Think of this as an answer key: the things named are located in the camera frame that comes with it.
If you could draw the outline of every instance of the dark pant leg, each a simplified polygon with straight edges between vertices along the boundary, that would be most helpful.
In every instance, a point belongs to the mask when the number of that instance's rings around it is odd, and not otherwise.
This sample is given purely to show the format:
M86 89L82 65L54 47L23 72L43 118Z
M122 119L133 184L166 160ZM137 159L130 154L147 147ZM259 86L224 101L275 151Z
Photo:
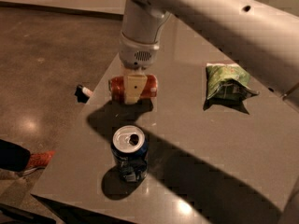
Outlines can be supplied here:
M0 139L0 168L14 172L22 171L29 158L29 150Z

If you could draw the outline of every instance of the floor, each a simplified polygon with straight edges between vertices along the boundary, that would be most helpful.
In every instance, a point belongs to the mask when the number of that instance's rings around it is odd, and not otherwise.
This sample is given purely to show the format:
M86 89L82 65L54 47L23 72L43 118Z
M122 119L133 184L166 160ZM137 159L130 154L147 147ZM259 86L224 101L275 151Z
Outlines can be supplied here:
M84 106L76 86L95 88L118 51L121 21L0 7L0 139L31 152L55 149ZM30 195L42 170L0 170L0 203L42 216Z

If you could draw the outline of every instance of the foot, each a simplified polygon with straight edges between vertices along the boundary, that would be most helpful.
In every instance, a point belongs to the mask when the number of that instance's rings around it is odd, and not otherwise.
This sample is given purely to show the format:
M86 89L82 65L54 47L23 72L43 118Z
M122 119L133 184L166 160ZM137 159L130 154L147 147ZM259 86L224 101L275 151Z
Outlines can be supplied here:
M45 153L32 154L25 169L19 172L19 176L29 175L37 169L46 168L54 153L55 151L47 151Z

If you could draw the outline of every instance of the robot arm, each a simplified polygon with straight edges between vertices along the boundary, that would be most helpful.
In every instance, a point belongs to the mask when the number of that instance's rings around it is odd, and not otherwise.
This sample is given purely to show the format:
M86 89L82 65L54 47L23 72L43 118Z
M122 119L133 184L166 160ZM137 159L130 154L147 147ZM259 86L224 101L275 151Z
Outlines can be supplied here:
M298 95L290 93L299 82L297 17L253 0L129 0L120 48L126 68L154 62L166 11L299 107Z

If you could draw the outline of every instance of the can lid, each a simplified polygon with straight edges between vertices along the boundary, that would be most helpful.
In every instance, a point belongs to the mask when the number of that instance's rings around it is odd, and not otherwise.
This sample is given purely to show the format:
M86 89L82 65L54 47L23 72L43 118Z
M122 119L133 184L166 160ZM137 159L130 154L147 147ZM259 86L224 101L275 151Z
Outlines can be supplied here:
M145 136L136 126L127 125L118 129L113 135L113 144L122 153L138 151L144 144Z

